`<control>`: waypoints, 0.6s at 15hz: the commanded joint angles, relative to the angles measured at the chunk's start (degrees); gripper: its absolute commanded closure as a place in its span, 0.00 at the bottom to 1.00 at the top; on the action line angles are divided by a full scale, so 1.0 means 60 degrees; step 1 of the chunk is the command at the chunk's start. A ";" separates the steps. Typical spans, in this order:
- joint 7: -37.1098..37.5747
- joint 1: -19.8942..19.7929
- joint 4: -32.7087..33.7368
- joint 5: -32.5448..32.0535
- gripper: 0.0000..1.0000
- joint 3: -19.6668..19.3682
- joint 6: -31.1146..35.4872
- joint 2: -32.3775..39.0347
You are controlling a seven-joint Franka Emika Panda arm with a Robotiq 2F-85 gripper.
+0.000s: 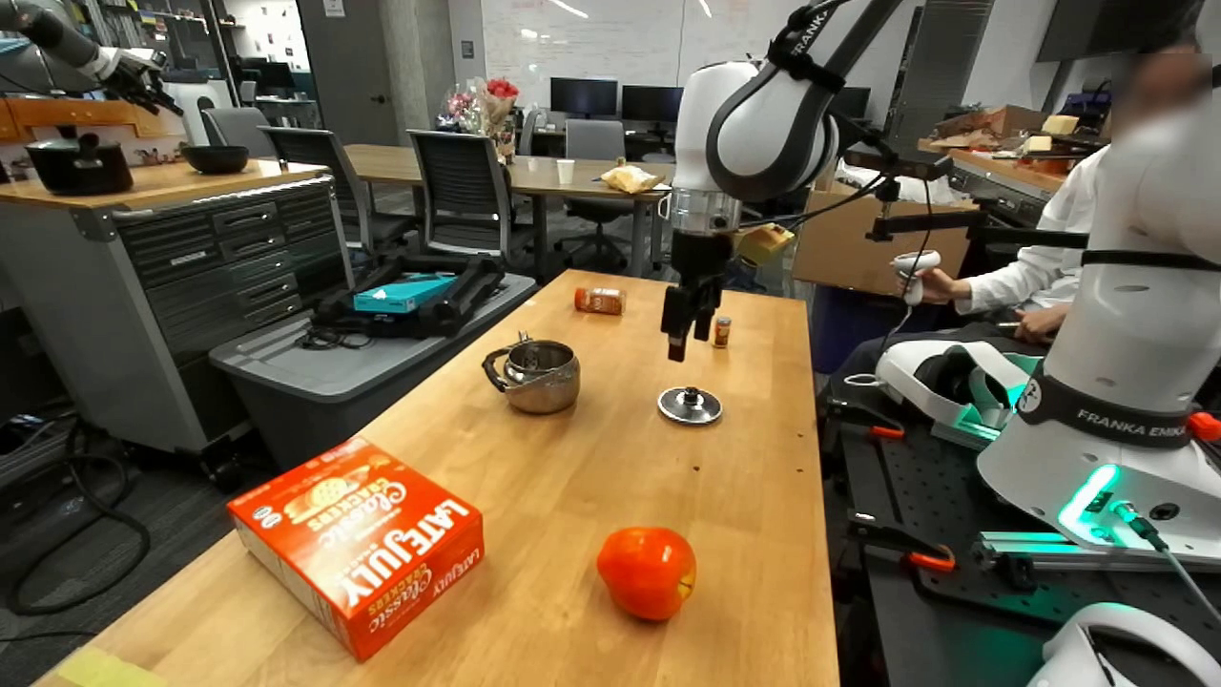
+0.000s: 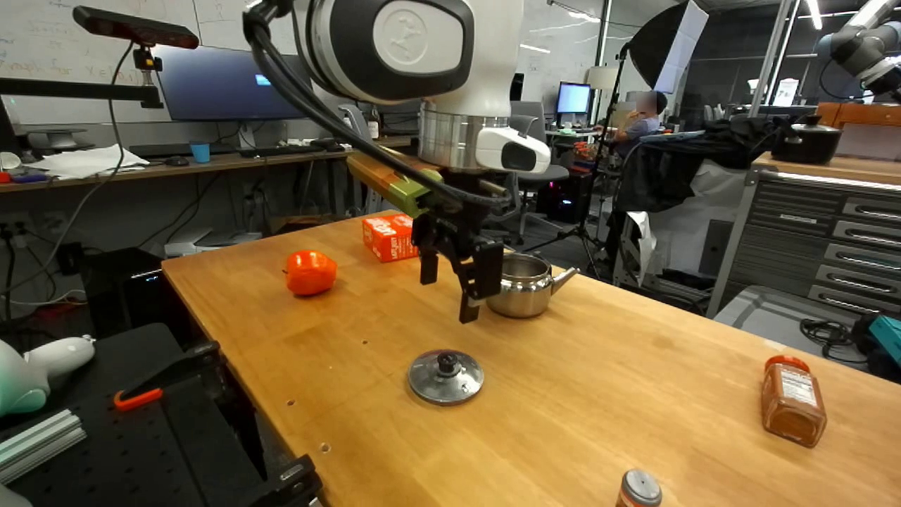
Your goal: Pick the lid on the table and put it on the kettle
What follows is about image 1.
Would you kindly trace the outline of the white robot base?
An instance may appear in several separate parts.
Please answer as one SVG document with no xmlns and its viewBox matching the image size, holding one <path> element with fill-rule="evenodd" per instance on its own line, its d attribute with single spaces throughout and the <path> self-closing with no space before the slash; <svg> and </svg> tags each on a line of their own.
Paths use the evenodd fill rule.
<svg viewBox="0 0 1221 687">
<path fill-rule="evenodd" d="M 1153 528 L 1181 562 L 1221 548 L 1221 472 L 1189 436 L 1221 357 L 1221 85 L 1103 147 L 1081 292 L 1013 417 L 976 458 L 985 484 L 1098 548 Z"/>
</svg>

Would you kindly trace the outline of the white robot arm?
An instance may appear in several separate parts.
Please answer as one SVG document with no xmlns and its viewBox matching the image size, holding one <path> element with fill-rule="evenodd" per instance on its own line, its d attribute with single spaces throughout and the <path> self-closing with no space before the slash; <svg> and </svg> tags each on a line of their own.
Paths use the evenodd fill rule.
<svg viewBox="0 0 1221 687">
<path fill-rule="evenodd" d="M 843 152 L 832 101 L 899 0 L 864 0 L 839 42 L 816 53 L 843 4 L 802 0 L 759 56 L 701 65 L 681 85 L 663 194 L 675 283 L 658 333 L 672 362 L 714 327 L 738 211 L 803 192 Z"/>
</svg>

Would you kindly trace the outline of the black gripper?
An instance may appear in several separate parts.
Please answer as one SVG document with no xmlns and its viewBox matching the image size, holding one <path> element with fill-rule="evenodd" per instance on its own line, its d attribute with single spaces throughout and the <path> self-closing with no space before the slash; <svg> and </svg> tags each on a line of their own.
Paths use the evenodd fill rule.
<svg viewBox="0 0 1221 687">
<path fill-rule="evenodd" d="M 686 357 L 686 292 L 693 292 L 693 339 L 708 339 L 714 316 L 721 310 L 721 278 L 732 258 L 732 236 L 696 236 L 675 233 L 672 236 L 672 287 L 663 290 L 658 333 L 667 339 L 667 357 Z"/>
</svg>

